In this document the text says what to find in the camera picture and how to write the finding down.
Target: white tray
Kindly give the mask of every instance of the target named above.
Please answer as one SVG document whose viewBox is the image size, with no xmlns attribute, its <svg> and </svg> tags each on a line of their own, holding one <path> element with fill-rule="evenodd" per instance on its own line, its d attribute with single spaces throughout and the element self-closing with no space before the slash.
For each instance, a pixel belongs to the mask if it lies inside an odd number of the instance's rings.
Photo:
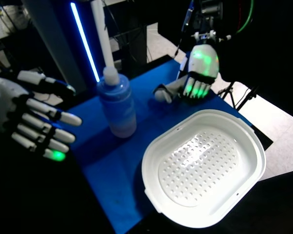
<svg viewBox="0 0 293 234">
<path fill-rule="evenodd" d="M 261 178 L 264 149 L 241 119 L 199 111 L 153 140 L 142 160 L 145 193 L 186 227 L 219 222 Z"/>
</svg>

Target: white robotic hand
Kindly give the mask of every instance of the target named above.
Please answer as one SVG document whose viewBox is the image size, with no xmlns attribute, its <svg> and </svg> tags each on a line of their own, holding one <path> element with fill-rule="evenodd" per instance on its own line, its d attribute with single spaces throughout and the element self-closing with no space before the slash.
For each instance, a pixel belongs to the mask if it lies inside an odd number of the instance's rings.
<svg viewBox="0 0 293 234">
<path fill-rule="evenodd" d="M 43 74 L 22 71 L 18 80 L 37 85 L 38 90 L 45 86 L 45 93 L 62 94 L 61 97 L 74 94 L 71 86 Z M 61 129 L 55 123 L 58 120 L 74 126 L 82 123 L 79 117 L 34 99 L 33 94 L 19 84 L 0 78 L 0 132 L 7 133 L 31 152 L 62 161 L 75 136 Z"/>
<path fill-rule="evenodd" d="M 218 56 L 213 47 L 208 44 L 196 45 L 189 59 L 185 57 L 181 63 L 177 80 L 167 85 L 161 84 L 153 91 L 155 99 L 171 103 L 177 96 L 186 99 L 204 98 L 215 82 L 218 71 Z"/>
</svg>

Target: blue tablecloth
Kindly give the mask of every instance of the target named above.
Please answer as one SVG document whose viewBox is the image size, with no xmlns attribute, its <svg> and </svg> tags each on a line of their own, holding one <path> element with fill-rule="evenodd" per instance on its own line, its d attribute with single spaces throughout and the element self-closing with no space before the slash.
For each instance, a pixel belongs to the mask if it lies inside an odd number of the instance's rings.
<svg viewBox="0 0 293 234">
<path fill-rule="evenodd" d="M 157 136 L 204 109 L 228 112 L 251 125 L 212 91 L 195 106 L 156 102 L 152 90 L 173 81 L 178 70 L 171 60 L 131 81 L 138 127 L 128 139 L 112 135 L 97 97 L 70 110 L 83 119 L 81 127 L 65 126 L 77 137 L 73 154 L 116 233 L 127 232 L 154 209 L 144 194 L 141 161 Z"/>
</svg>

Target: translucent bottle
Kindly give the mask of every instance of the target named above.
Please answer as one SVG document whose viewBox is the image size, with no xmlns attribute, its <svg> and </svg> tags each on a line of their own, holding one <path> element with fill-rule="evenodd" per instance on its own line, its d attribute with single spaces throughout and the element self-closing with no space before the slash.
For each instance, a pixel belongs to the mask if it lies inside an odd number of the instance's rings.
<svg viewBox="0 0 293 234">
<path fill-rule="evenodd" d="M 129 137 L 137 128 L 130 82 L 115 67 L 104 68 L 103 76 L 97 90 L 110 129 L 117 137 Z"/>
</svg>

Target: tiled floor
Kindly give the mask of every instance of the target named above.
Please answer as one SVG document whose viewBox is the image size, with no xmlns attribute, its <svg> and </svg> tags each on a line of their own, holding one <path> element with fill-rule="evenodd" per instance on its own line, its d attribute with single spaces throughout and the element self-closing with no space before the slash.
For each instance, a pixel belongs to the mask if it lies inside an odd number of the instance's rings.
<svg viewBox="0 0 293 234">
<path fill-rule="evenodd" d="M 166 54 L 173 56 L 176 51 L 175 45 L 157 33 L 157 24 L 147 28 L 147 45 L 153 59 Z M 181 62 L 184 56 L 185 54 L 180 51 L 175 60 Z M 219 75 L 212 90 L 217 93 L 228 85 L 229 83 L 223 81 Z M 246 90 L 247 87 L 242 83 L 234 84 L 235 102 L 243 96 Z M 231 104 L 229 96 L 225 101 Z M 293 171 L 293 117 L 259 96 L 248 101 L 240 113 L 274 141 L 266 150 L 267 167 L 262 179 Z"/>
</svg>

